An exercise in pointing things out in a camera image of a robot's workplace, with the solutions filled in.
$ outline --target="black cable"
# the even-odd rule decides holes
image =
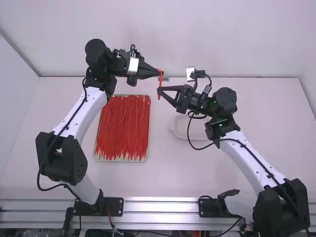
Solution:
[[[208,199],[213,199],[212,197],[208,196],[208,195],[203,195],[203,196],[200,196],[198,199],[200,198],[208,198]]]
[[[214,144],[214,142],[212,142],[211,144],[206,145],[205,147],[201,147],[201,148],[196,148],[195,146],[193,146],[193,144],[192,144],[192,142],[191,142],[191,140],[190,140],[190,137],[189,137],[189,128],[190,128],[191,121],[192,121],[192,119],[204,119],[204,118],[206,117],[206,116],[194,117],[194,114],[195,114],[195,112],[193,112],[193,111],[189,111],[189,112],[188,112],[188,116],[190,117],[190,120],[189,120],[188,128],[187,128],[187,138],[188,138],[188,142],[189,142],[190,146],[191,146],[194,150],[201,151],[201,150],[204,150],[204,149],[206,149],[206,148],[212,146],[212,145]]]
[[[209,79],[209,85],[212,86],[212,79],[211,79],[211,77],[208,74],[205,74],[205,75]]]
[[[232,228],[234,228],[235,225],[237,225],[237,223],[242,219],[242,217],[240,217],[235,223],[233,223],[232,226],[229,227],[229,229],[225,230],[224,232],[222,232],[219,235],[215,235],[215,236],[209,236],[209,237],[219,237],[219,236],[223,236],[224,234],[226,234],[227,232],[229,232]]]
[[[162,233],[159,233],[159,232],[154,232],[154,231],[140,231],[140,232],[143,232],[143,233],[151,233],[151,234],[155,234],[155,235],[159,235],[159,236],[167,236],[167,237],[171,237],[171,235],[162,234]]]
[[[214,143],[211,143],[211,144],[209,144],[209,145],[207,145],[207,146],[205,146],[205,147],[202,147],[202,148],[195,148],[195,147],[192,145],[192,143],[191,143],[191,141],[190,141],[190,138],[189,138],[189,128],[190,128],[190,124],[191,124],[192,118],[193,118],[193,115],[190,117],[190,120],[189,120],[189,123],[188,123],[188,128],[187,128],[187,138],[188,138],[188,141],[189,141],[191,147],[192,147],[193,149],[199,151],[199,150],[203,150],[203,149],[205,149],[205,148],[210,147],[211,145],[213,145]],[[307,237],[310,237],[310,232],[309,232],[309,230],[308,230],[308,227],[307,227],[307,225],[306,225],[306,222],[304,221],[304,218],[302,217],[301,213],[299,212],[299,210],[298,210],[296,204],[294,203],[294,201],[292,200],[292,198],[287,194],[287,192],[285,191],[285,189],[281,186],[281,184],[280,184],[279,181],[274,177],[274,175],[273,175],[273,174],[262,164],[262,162],[253,154],[253,152],[252,152],[248,147],[246,147],[246,145],[244,145],[241,141],[236,140],[236,139],[232,139],[232,138],[222,138],[222,139],[220,139],[219,141],[233,141],[233,142],[236,142],[236,143],[240,144],[240,146],[241,146],[242,148],[245,148],[245,149],[252,155],[252,157],[260,164],[260,166],[264,169],[264,171],[267,172],[267,174],[268,174],[268,175],[272,178],[272,180],[276,183],[276,185],[279,187],[279,189],[280,189],[280,190],[282,191],[282,193],[284,194],[286,200],[290,202],[291,206],[293,207],[293,209],[294,209],[295,212],[297,213],[298,217],[299,217],[300,220],[302,221],[302,224],[304,225],[304,229],[305,229],[305,231],[306,231]]]
[[[140,230],[136,233],[136,234],[134,234],[134,235],[126,235],[127,237],[136,237],[136,236],[138,236],[138,234],[140,233]]]

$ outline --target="pile of red cable ties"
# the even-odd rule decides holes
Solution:
[[[95,154],[99,159],[141,161],[149,139],[150,97],[113,96],[103,107]]]

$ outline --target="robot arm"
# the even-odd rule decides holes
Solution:
[[[88,162],[81,149],[83,137],[97,113],[114,93],[115,76],[126,77],[136,86],[138,79],[157,77],[160,71],[145,63],[144,57],[131,45],[130,51],[110,51],[100,39],[89,41],[85,47],[89,68],[82,81],[83,92],[67,116],[51,133],[41,132],[36,138],[40,174],[67,187],[82,202],[95,205],[103,193],[86,175]]]
[[[196,93],[197,79],[205,77],[209,78],[209,85],[201,94]],[[204,115],[202,118],[210,117],[210,121],[205,123],[207,138],[234,161],[257,196],[255,206],[250,208],[236,201],[239,190],[224,192],[217,199],[200,198],[199,203],[203,203],[199,206],[200,217],[208,217],[205,212],[211,215],[218,213],[220,216],[243,216],[254,221],[262,237],[289,236],[304,229],[308,233],[310,217],[306,187],[299,179],[286,179],[245,138],[233,118],[237,111],[236,92],[224,87],[209,97],[212,81],[204,70],[187,69],[187,80],[195,81],[194,86],[166,86],[158,88],[157,92],[177,112],[185,114],[187,110],[192,111],[187,129],[192,147],[189,138],[191,120],[198,114]],[[176,91],[175,98],[168,96],[165,91]]]

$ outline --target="white wall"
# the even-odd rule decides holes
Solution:
[[[171,75],[301,78],[316,112],[314,0],[2,0],[0,28],[44,76],[83,75],[84,46],[135,43]]]
[[[38,76],[0,36],[0,177],[10,157],[37,81]]]

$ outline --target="red cable tie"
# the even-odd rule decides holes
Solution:
[[[163,75],[163,71],[159,69],[158,72],[160,72],[160,76],[159,76],[159,87],[161,87],[161,86],[162,86],[162,75]]]

